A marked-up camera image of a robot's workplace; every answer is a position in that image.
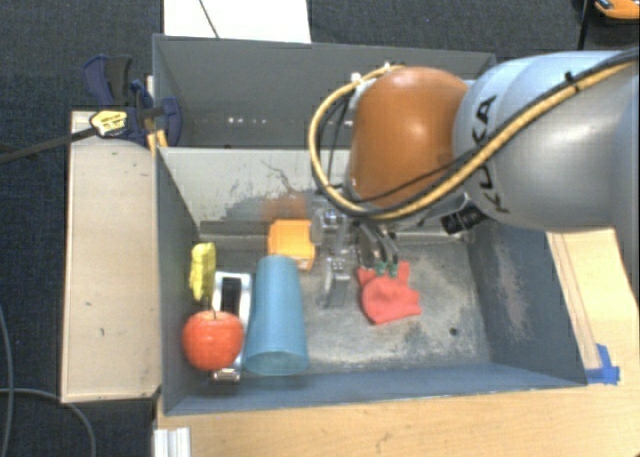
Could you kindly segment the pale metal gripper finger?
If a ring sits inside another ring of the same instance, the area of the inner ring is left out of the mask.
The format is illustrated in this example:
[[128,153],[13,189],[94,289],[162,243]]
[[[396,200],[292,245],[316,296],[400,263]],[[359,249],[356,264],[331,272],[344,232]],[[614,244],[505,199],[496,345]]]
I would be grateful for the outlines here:
[[346,262],[342,259],[333,259],[331,261],[329,282],[330,307],[341,307],[344,305],[350,281],[351,273]]
[[332,284],[333,284],[333,259],[326,258],[323,261],[320,272],[320,287],[318,290],[316,302],[319,307],[328,307],[330,305]]

